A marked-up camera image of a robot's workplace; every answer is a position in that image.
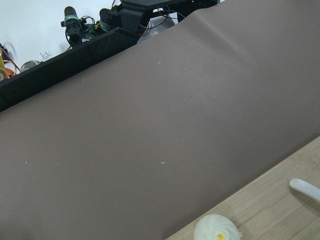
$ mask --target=white plastic stick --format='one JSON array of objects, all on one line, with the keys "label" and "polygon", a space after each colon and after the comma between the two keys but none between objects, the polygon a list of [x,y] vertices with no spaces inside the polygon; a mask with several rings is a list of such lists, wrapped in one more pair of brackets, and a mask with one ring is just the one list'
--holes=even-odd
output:
[{"label": "white plastic stick", "polygon": [[320,202],[320,189],[298,178],[289,183],[290,187]]}]

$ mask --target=brown leather surface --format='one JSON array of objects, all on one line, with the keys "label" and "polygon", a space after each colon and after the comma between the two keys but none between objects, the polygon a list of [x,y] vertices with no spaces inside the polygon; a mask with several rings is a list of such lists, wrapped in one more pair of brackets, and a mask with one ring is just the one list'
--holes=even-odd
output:
[{"label": "brown leather surface", "polygon": [[0,239],[161,240],[320,132],[320,2],[226,0],[0,113]]}]

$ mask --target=white ball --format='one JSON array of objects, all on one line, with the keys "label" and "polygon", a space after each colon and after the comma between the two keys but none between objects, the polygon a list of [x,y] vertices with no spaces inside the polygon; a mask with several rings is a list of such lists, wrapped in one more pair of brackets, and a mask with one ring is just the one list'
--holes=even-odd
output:
[{"label": "white ball", "polygon": [[240,240],[241,233],[225,216],[209,214],[201,218],[193,232],[193,240]]}]

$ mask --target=yellow center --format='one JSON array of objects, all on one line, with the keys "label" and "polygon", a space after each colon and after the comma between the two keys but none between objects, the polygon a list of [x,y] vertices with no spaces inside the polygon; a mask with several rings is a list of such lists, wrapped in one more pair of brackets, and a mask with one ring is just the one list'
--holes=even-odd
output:
[{"label": "yellow center", "polygon": [[225,237],[221,233],[219,233],[218,238],[219,238],[219,240],[224,240],[225,239]]}]

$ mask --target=light wood surface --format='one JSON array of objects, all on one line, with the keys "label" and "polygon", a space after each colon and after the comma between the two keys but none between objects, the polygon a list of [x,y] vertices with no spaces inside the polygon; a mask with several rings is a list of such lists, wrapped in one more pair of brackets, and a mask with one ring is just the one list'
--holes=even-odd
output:
[{"label": "light wood surface", "polygon": [[320,239],[320,204],[290,189],[293,178],[320,187],[320,137],[219,203],[167,240],[192,240],[205,215],[229,218],[243,240]]}]

